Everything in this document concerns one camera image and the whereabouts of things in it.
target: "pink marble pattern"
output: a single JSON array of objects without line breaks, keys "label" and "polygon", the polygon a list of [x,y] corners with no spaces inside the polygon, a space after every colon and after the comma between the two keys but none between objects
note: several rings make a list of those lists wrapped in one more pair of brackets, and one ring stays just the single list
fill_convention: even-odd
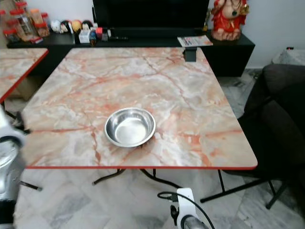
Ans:
[{"label": "pink marble pattern", "polygon": [[[111,144],[107,117],[142,107],[155,117],[150,141]],[[204,54],[185,62],[182,48],[72,49],[23,111],[33,130],[28,167],[192,167],[257,165]]]},{"label": "pink marble pattern", "polygon": [[47,53],[47,49],[1,49],[0,50],[0,102],[27,71]]}]

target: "red lid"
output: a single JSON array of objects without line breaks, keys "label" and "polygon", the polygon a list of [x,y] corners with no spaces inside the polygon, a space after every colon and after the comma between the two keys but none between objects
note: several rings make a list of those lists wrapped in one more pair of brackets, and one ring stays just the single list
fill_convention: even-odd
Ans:
[{"label": "red lid", "polygon": [[42,16],[43,18],[46,18],[46,17],[48,16],[48,13],[43,12],[43,13],[41,13],[41,16]]},{"label": "red lid", "polygon": [[17,30],[15,28],[11,29],[11,30],[4,30],[3,33],[6,34],[6,35],[9,35],[9,34],[12,34],[12,33],[17,33]]},{"label": "red lid", "polygon": [[39,23],[39,24],[35,24],[35,27],[36,28],[41,28],[41,27],[47,27],[47,23],[46,22],[43,22],[43,23]]},{"label": "red lid", "polygon": [[20,14],[23,14],[23,13],[24,13],[23,9],[16,9],[16,10],[11,10],[10,11],[11,15],[20,15]]},{"label": "red lid", "polygon": [[28,4],[27,4],[26,1],[21,1],[21,2],[16,2],[15,5],[16,5],[17,7],[25,7],[25,6],[27,6]]},{"label": "red lid", "polygon": [[13,25],[18,24],[18,20],[17,19],[8,20],[8,21],[6,21],[6,24],[8,26],[13,26]]}]

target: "statue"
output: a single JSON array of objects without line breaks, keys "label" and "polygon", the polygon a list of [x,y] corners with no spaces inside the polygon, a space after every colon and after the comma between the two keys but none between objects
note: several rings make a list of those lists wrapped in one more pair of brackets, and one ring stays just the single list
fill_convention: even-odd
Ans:
[{"label": "statue", "polygon": [[212,36],[220,41],[239,39],[240,24],[244,25],[248,13],[247,0],[215,0],[212,9],[214,21]]}]

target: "black tv screen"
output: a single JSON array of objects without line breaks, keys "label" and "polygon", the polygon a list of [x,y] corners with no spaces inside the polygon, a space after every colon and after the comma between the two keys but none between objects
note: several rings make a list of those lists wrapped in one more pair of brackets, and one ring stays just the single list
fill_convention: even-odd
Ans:
[{"label": "black tv screen", "polygon": [[103,27],[204,26],[209,0],[93,0]]}]

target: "metal bowl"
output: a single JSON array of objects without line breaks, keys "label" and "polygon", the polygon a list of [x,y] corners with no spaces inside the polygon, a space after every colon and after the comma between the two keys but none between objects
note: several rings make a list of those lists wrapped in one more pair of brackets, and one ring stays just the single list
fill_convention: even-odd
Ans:
[{"label": "metal bowl", "polygon": [[156,121],[141,108],[124,108],[114,112],[106,121],[104,132],[110,142],[120,147],[136,147],[154,134]]}]

